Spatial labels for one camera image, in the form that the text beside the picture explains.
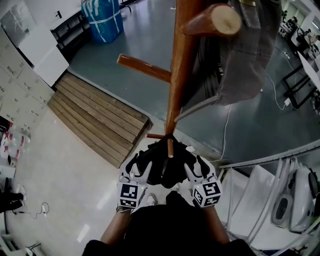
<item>wooden platform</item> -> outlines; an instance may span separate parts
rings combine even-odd
[[[55,87],[50,109],[91,149],[119,168],[149,118],[70,73]]]

